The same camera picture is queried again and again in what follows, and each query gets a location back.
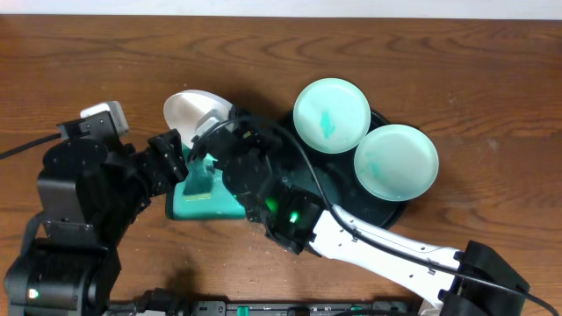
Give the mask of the pink plate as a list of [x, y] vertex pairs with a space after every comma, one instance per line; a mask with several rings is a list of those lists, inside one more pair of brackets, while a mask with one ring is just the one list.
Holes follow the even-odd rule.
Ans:
[[163, 106], [163, 115], [170, 129], [177, 129], [182, 143], [193, 148], [196, 124], [210, 110], [232, 111], [233, 104], [204, 90], [184, 90], [169, 97]]

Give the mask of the dark green sponge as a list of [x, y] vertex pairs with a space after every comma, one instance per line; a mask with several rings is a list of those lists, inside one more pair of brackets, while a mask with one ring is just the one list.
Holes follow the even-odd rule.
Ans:
[[206, 169], [194, 169], [184, 181], [183, 197], [187, 200], [206, 199], [211, 196], [213, 176]]

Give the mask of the green plate with stain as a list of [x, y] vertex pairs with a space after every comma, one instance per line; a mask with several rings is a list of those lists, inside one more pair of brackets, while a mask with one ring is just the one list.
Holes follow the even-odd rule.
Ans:
[[340, 154], [356, 147], [368, 133], [371, 107], [353, 83], [323, 78], [307, 85], [292, 111], [299, 137], [324, 154]]

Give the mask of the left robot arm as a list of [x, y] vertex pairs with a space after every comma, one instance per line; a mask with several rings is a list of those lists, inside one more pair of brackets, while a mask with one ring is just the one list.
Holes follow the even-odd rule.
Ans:
[[42, 210], [4, 279], [8, 313], [104, 314], [127, 228], [187, 174], [176, 130], [141, 152], [115, 132], [80, 133], [49, 149], [37, 181]]

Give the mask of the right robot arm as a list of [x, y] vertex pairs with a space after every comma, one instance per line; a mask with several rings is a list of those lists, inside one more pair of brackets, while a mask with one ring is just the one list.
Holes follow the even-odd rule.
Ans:
[[298, 255], [309, 250], [387, 278], [423, 298], [436, 315], [519, 315], [529, 284], [495, 250], [458, 250], [410, 240], [329, 199], [302, 141], [277, 122], [210, 111], [197, 119], [189, 160], [214, 158], [248, 220]]

